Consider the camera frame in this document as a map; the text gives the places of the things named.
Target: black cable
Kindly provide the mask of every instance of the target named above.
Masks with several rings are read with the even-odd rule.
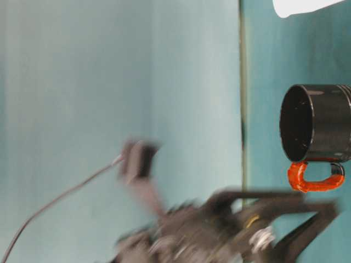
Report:
[[[18,238],[20,237],[20,235],[22,234],[23,230],[26,228],[26,226],[36,217],[38,217],[42,212],[44,212],[45,210],[47,210],[48,208],[50,208],[52,205],[54,205],[56,202],[60,201],[61,199],[63,199],[64,197],[68,196],[69,194],[79,190],[80,188],[82,188],[84,185],[86,185],[87,183],[89,183],[90,181],[92,181],[93,179],[95,179],[98,175],[102,174],[103,172],[109,170],[110,168],[112,168],[113,166],[115,166],[116,164],[118,164],[119,162],[121,162],[123,160],[123,157],[121,155],[117,156],[116,159],[113,160],[112,163],[108,164],[107,166],[101,168],[100,170],[96,171],[93,175],[91,175],[89,178],[85,179],[85,181],[81,182],[80,184],[68,189],[67,191],[63,192],[62,194],[60,194],[59,196],[57,196],[57,198],[53,199],[51,202],[49,202],[48,204],[44,205],[41,209],[39,209],[37,212],[35,212],[30,218],[28,218],[23,225],[18,229],[16,235],[14,236],[14,238],[12,239],[9,247],[7,248],[5,255],[3,257],[3,259],[1,260],[1,263],[6,263],[7,258],[9,257],[13,247],[15,246],[16,241],[18,240]]]

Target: light blue wall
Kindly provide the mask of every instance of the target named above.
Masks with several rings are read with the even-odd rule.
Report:
[[[151,2],[0,1],[0,254],[36,209],[151,134]],[[8,262],[106,262],[151,220],[103,175],[33,222]]]
[[[239,13],[233,0],[155,0],[152,135],[167,204],[241,188]]]
[[[351,1],[315,13],[279,18],[271,0],[241,1],[246,76],[245,146],[250,188],[289,189],[290,166],[279,138],[280,106],[287,89],[296,83],[351,84]],[[351,228],[350,163],[346,182],[334,191],[310,193],[309,198],[337,198],[344,212],[322,233],[301,262],[349,262]],[[310,164],[308,180],[329,176],[327,164]],[[293,229],[302,217],[284,218],[278,235]]]
[[[167,205],[241,186],[237,1],[0,1],[0,253],[23,220],[111,161],[165,143]],[[105,262],[154,219],[103,175],[30,225],[8,262]]]

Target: white object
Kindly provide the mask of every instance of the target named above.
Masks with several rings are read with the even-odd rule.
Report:
[[[255,254],[258,251],[265,249],[274,239],[273,228],[268,226],[264,229],[258,230],[250,238],[248,243],[253,245],[252,253]]]
[[[273,6],[278,16],[287,18],[293,14],[314,12],[345,0],[273,0]]]

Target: mug handle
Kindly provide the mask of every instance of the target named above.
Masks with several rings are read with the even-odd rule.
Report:
[[[345,170],[339,163],[331,163],[332,175],[317,182],[307,182],[303,175],[307,168],[307,163],[292,163],[287,171],[289,183],[294,190],[307,192],[324,192],[340,187],[345,181]]]

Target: black mug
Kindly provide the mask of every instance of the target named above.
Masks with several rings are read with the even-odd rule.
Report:
[[[351,87],[347,85],[294,85],[280,112],[280,137],[293,163],[288,178],[295,190],[328,191],[344,182],[340,163],[351,159]],[[308,162],[331,163],[324,181],[303,179]]]

